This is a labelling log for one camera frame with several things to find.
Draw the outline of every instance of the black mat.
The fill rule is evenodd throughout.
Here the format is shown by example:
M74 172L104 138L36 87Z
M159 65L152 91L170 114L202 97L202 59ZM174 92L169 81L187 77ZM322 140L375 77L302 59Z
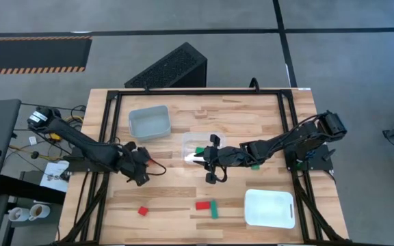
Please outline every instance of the black mat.
M0 38L0 74L83 72L91 36Z

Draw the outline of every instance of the white cutting board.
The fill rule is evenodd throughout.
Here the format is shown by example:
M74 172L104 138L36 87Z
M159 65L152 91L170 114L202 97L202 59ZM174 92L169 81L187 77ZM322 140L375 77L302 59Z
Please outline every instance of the white cutting board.
M251 226L292 229L296 224L293 196L284 191L249 189L244 198L244 217Z

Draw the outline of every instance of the black box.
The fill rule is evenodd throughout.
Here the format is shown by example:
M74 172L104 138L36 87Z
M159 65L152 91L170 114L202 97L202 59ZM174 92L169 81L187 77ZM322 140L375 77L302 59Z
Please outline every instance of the black box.
M127 81L124 86L126 88L206 87L207 64L206 57L185 42Z

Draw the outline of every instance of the yellow connector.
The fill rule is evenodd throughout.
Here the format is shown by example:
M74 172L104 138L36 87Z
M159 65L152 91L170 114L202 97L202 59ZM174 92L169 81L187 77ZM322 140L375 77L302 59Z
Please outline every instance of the yellow connector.
M61 141L61 140L62 140L62 137L60 137L59 135L57 135L57 134L55 134L55 133L51 133L51 134L49 135L49 138L50 138L51 140L53 140L53 141Z

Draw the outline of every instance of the green cube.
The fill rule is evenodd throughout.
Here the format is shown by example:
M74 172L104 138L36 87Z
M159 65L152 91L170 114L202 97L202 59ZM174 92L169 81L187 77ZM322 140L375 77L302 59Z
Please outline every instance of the green cube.
M199 153L201 153L203 151L205 151L205 148L202 148L202 147L197 147L196 148L196 154L199 154Z

